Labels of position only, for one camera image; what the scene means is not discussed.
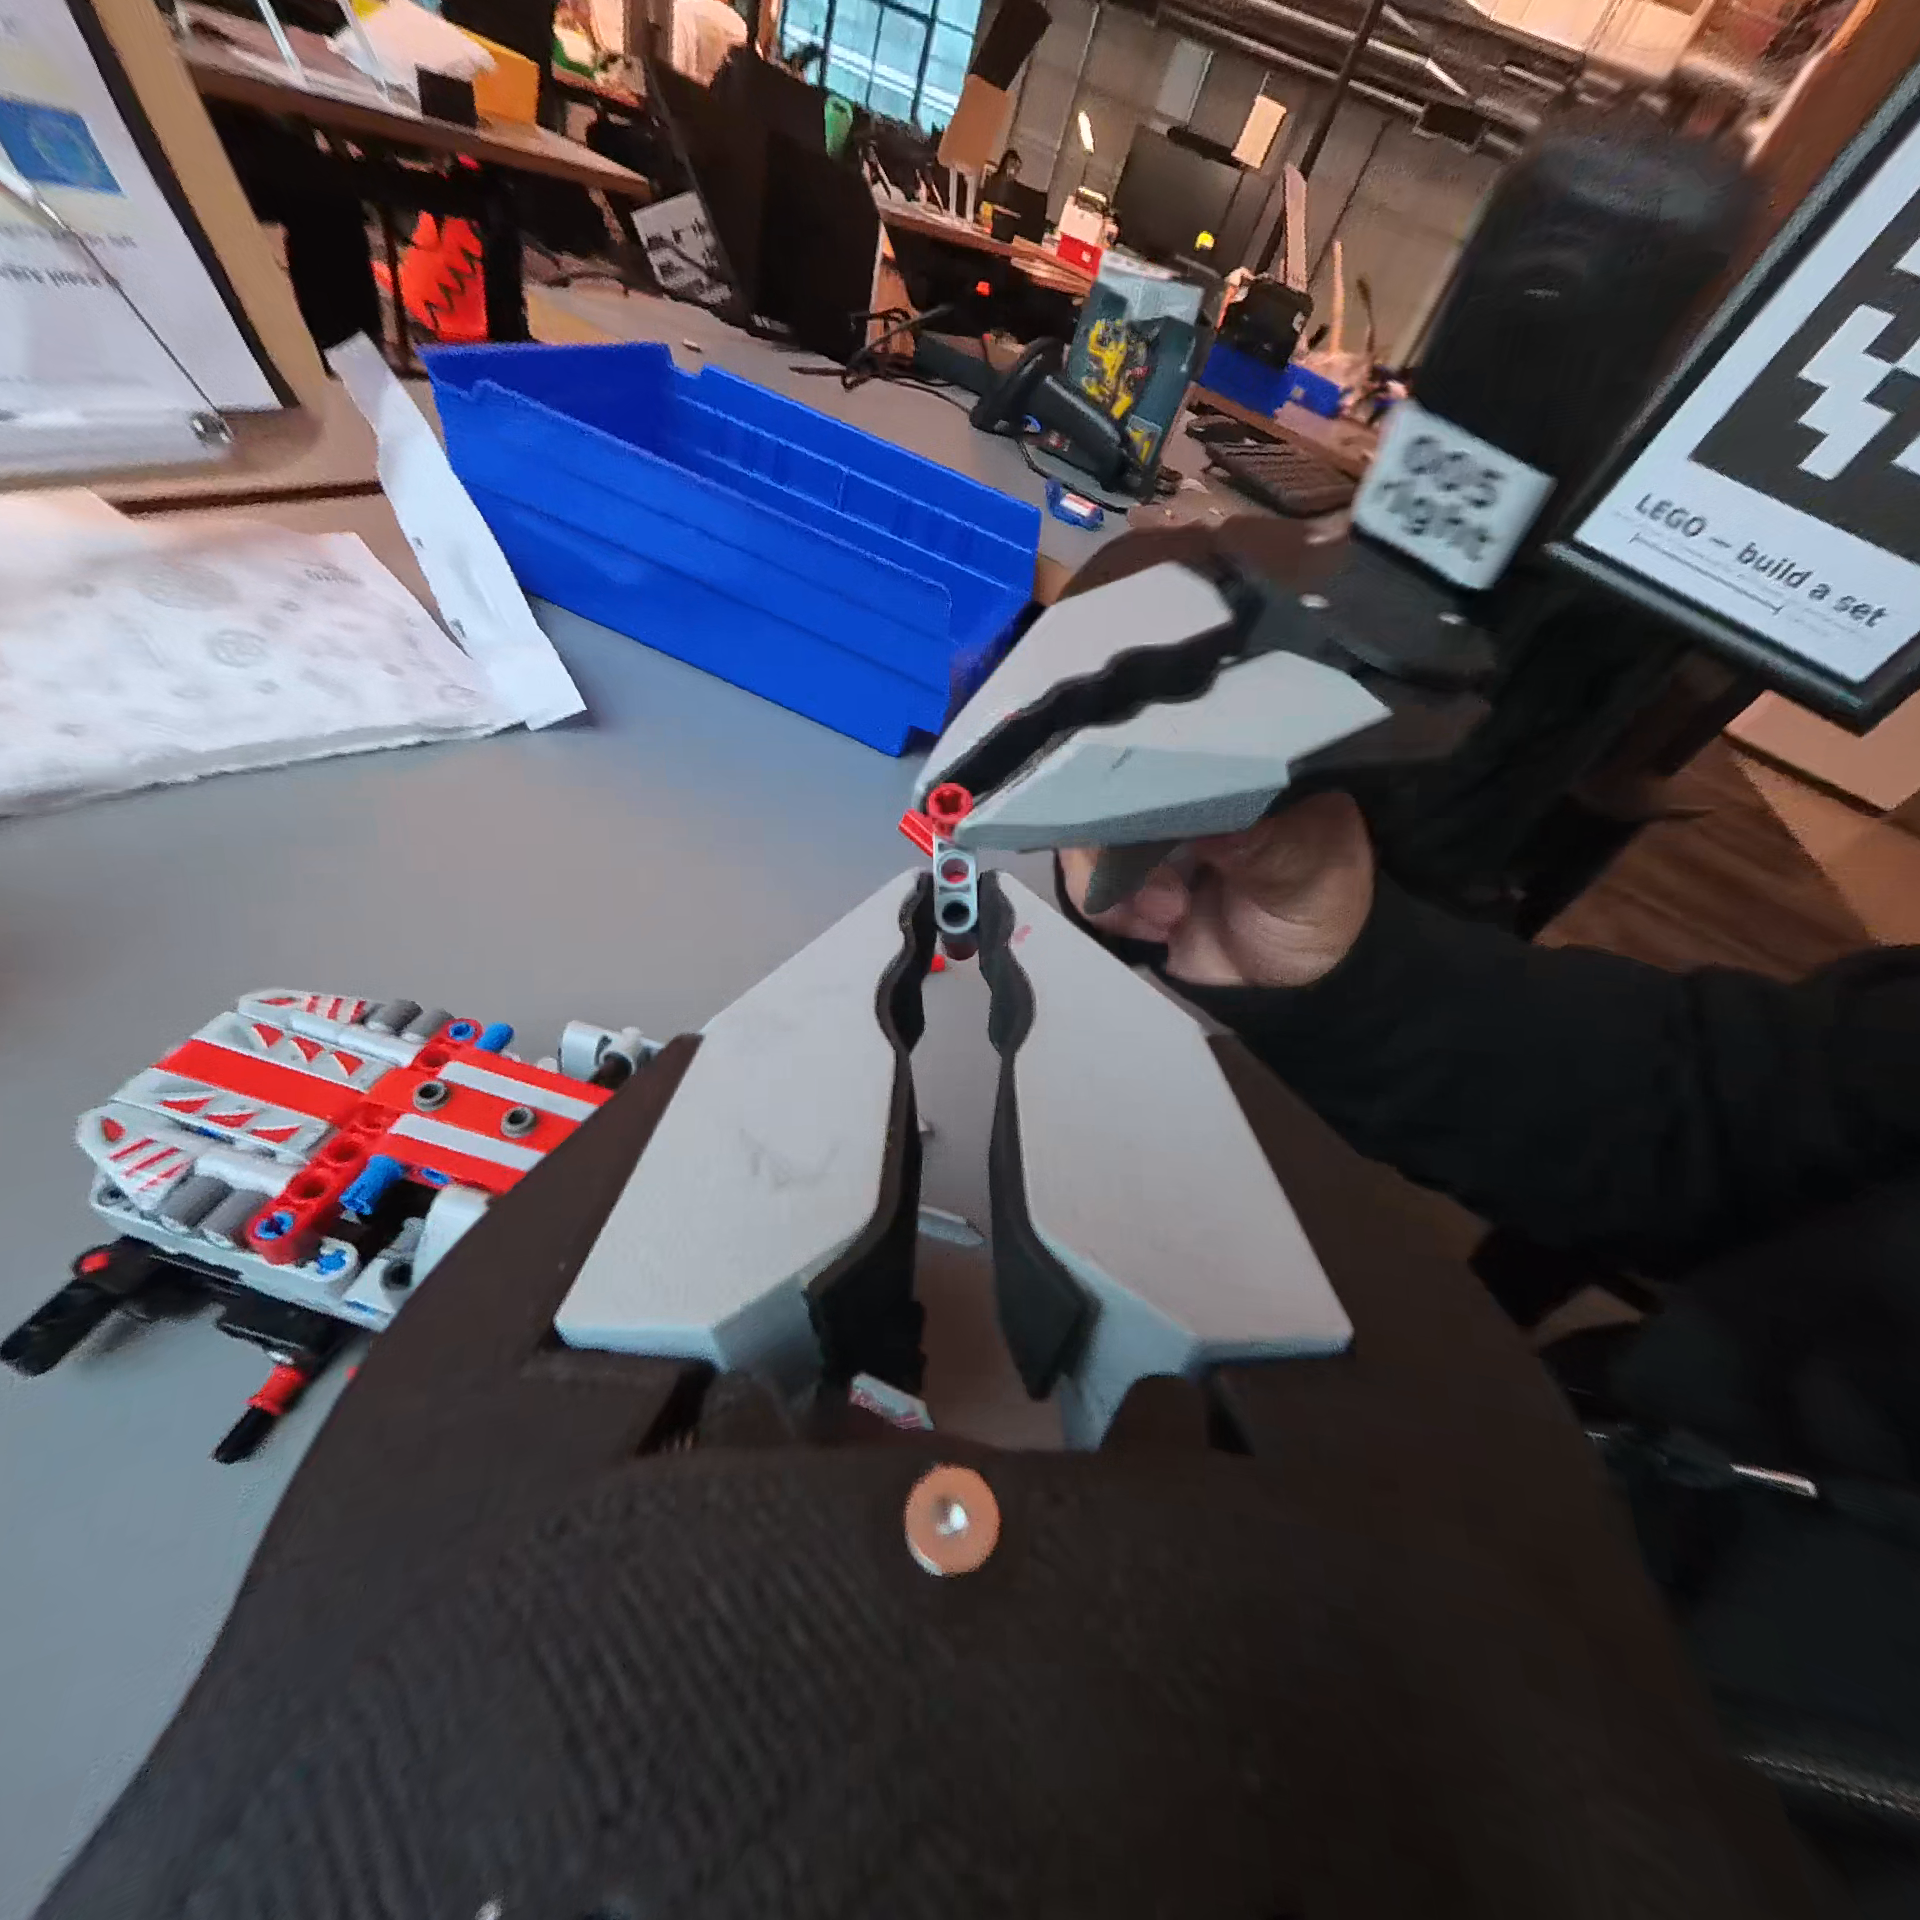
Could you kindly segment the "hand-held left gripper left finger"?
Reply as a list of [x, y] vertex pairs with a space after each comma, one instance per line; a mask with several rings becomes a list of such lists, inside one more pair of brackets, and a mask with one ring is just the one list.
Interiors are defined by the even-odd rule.
[[706, 1363], [784, 1398], [858, 1375], [920, 1393], [931, 951], [931, 875], [908, 868], [702, 1030], [555, 1314], [564, 1348]]

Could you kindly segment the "red and white lego piece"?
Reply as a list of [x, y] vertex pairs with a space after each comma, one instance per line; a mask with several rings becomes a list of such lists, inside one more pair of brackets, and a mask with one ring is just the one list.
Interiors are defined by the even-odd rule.
[[925, 795], [925, 802], [908, 806], [899, 834], [931, 861], [931, 902], [939, 951], [931, 972], [948, 972], [954, 963], [978, 956], [979, 945], [979, 868], [978, 855], [959, 850], [956, 829], [973, 810], [973, 795], [965, 783], [944, 780]]

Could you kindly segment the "person's right forearm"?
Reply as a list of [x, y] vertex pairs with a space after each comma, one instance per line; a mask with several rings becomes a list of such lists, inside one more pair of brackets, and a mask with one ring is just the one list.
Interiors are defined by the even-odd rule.
[[1523, 945], [1385, 886], [1311, 986], [1170, 983], [1360, 1157], [1682, 1272], [1916, 1185], [1916, 951], [1807, 980]]

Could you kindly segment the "lego set box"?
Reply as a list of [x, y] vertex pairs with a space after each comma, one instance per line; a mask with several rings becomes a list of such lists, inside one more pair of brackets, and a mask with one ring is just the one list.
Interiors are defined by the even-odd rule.
[[1161, 474], [1164, 445], [1212, 347], [1218, 280], [1107, 248], [1064, 352], [1064, 386], [1091, 402], [1128, 447], [1130, 476]]

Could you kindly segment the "red grey lego vehicle model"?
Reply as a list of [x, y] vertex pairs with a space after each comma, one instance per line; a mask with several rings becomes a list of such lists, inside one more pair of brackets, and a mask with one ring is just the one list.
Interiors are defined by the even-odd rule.
[[43, 1377], [111, 1318], [210, 1304], [271, 1366], [211, 1454], [252, 1460], [659, 1050], [596, 1023], [538, 1062], [512, 1043], [511, 1023], [412, 998], [239, 996], [78, 1117], [109, 1237], [8, 1333], [2, 1366]]

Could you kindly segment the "black keyboard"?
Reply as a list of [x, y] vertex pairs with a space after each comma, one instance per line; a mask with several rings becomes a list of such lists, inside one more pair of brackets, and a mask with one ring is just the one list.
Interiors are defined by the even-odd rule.
[[1208, 422], [1194, 445], [1206, 450], [1208, 476], [1285, 518], [1343, 515], [1360, 489], [1355, 476], [1302, 445], [1236, 422]]

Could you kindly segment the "black handheld scanner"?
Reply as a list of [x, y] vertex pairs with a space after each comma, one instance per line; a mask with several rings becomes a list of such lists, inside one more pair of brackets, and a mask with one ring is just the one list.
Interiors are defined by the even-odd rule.
[[1154, 499], [1157, 455], [1142, 455], [1128, 422], [1068, 378], [1068, 339], [1039, 335], [1009, 359], [992, 349], [965, 352], [954, 366], [966, 372], [978, 430], [1039, 438], [1091, 489], [1134, 507]]

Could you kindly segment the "blue plastic bin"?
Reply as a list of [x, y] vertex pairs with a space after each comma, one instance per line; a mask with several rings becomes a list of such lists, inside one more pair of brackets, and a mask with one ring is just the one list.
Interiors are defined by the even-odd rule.
[[1017, 631], [1043, 509], [659, 342], [424, 359], [529, 599], [908, 755]]

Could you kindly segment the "black white printed card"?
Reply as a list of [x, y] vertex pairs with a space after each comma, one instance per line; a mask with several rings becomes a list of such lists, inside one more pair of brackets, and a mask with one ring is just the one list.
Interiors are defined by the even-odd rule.
[[736, 308], [733, 268], [697, 191], [638, 206], [626, 226], [666, 299], [697, 303], [709, 312]]

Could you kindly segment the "large paned window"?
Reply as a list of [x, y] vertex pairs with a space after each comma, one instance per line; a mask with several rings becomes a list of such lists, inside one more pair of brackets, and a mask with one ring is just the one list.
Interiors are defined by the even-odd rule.
[[777, 48], [868, 115], [944, 130], [982, 2], [781, 2]]

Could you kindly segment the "narrow white paper bag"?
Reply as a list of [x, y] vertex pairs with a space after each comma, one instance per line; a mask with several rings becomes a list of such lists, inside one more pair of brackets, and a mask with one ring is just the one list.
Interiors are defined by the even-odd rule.
[[529, 732], [587, 712], [555, 642], [538, 626], [482, 513], [456, 481], [437, 427], [366, 332], [327, 349], [375, 440], [378, 486], [436, 593], [444, 626], [491, 683], [494, 706]]

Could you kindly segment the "yellow box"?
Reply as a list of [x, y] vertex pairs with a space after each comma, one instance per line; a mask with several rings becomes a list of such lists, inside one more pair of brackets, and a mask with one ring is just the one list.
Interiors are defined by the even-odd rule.
[[476, 117], [482, 125], [536, 129], [541, 65], [476, 31], [461, 27], [461, 34], [491, 60], [470, 80]]

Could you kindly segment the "wooden table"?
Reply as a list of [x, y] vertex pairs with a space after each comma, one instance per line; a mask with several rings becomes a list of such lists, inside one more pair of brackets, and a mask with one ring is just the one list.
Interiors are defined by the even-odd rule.
[[268, 62], [210, 35], [186, 35], [180, 55], [198, 94], [210, 102], [302, 122], [325, 138], [342, 138], [351, 148], [390, 162], [417, 160], [437, 169], [437, 191], [412, 184], [404, 192], [415, 198], [454, 198], [454, 212], [482, 233], [482, 295], [494, 342], [529, 342], [523, 226], [505, 186], [512, 178], [622, 192], [632, 203], [649, 203], [652, 196], [648, 178], [592, 155], [559, 130], [494, 117], [463, 129], [444, 117], [399, 111], [396, 102], [375, 94], [318, 92], [309, 68]]

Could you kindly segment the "clear acrylic stand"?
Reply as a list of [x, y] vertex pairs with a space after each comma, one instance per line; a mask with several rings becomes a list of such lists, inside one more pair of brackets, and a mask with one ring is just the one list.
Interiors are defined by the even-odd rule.
[[420, 117], [417, 82], [396, 75], [378, 60], [351, 2], [332, 35], [295, 27], [275, 2], [244, 2], [241, 13], [215, 2], [173, 2], [173, 21], [196, 62], [225, 62], [304, 94]]

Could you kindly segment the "wooden stand with paper sheet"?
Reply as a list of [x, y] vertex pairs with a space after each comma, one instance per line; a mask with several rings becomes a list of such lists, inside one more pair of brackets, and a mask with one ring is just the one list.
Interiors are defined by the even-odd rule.
[[154, 2], [2, 2], [2, 489], [375, 494], [375, 440]]

